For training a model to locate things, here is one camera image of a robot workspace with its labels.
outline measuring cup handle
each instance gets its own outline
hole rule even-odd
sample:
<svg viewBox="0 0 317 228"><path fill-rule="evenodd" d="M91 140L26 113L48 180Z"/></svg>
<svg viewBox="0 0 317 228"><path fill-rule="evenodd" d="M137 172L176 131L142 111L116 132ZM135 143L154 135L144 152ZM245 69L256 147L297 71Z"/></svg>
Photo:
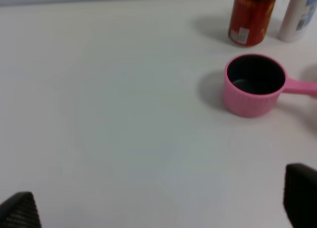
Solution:
<svg viewBox="0 0 317 228"><path fill-rule="evenodd" d="M286 81L284 93L305 94L317 96L317 83L303 82L288 78Z"/></svg>

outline black object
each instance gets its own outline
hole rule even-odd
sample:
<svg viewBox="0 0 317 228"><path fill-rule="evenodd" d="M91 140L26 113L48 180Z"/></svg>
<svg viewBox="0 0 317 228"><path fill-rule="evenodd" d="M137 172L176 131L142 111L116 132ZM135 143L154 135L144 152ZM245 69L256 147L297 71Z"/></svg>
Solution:
<svg viewBox="0 0 317 228"><path fill-rule="evenodd" d="M294 228L317 228L317 171L303 164L286 167L284 208Z"/></svg>
<svg viewBox="0 0 317 228"><path fill-rule="evenodd" d="M31 192L19 192L0 205L0 228L41 228Z"/></svg>
<svg viewBox="0 0 317 228"><path fill-rule="evenodd" d="M279 64L258 55L236 58L228 67L231 83L240 90L257 95L270 94L284 86L286 76Z"/></svg>

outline bottle label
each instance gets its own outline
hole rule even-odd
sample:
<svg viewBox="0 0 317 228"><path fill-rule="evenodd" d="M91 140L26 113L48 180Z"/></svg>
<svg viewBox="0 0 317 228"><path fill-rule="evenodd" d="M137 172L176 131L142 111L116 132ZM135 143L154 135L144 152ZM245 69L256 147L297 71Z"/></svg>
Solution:
<svg viewBox="0 0 317 228"><path fill-rule="evenodd" d="M297 31L303 29L305 26L307 26L310 23L313 17L313 14L316 10L316 7L317 7L317 0L307 0L303 14L296 28Z"/></svg>

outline can label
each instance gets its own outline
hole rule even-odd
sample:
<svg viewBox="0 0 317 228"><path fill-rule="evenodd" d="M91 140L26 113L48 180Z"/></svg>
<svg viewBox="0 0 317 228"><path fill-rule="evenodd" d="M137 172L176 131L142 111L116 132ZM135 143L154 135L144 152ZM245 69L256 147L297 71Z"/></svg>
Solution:
<svg viewBox="0 0 317 228"><path fill-rule="evenodd" d="M235 0L229 38L243 46L254 46L260 43L274 8L275 0Z"/></svg>
<svg viewBox="0 0 317 228"><path fill-rule="evenodd" d="M296 30L302 30L305 26L307 26L316 10L317 0L307 0L306 6L304 8L301 19L298 22Z"/></svg>

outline bottle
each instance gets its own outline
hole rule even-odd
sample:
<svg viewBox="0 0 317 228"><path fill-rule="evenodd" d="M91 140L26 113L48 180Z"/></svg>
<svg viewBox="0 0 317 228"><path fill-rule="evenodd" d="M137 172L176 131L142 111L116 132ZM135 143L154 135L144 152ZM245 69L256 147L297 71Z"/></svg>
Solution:
<svg viewBox="0 0 317 228"><path fill-rule="evenodd" d="M317 6L317 0L290 0L278 38L293 42L303 37Z"/></svg>
<svg viewBox="0 0 317 228"><path fill-rule="evenodd" d="M234 0L229 38L241 46L260 43L274 8L275 0Z"/></svg>

